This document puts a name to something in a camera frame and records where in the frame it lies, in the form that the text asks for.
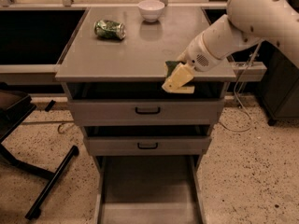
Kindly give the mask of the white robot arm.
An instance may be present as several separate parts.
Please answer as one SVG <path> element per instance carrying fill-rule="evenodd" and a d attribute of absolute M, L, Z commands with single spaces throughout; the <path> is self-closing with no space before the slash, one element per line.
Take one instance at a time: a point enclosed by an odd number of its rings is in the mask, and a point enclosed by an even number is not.
<path fill-rule="evenodd" d="M 166 75 L 169 93 L 193 93 L 189 82 L 229 55 L 267 41 L 299 66 L 299 13 L 286 0 L 227 0 L 226 13 L 195 37 Z"/>

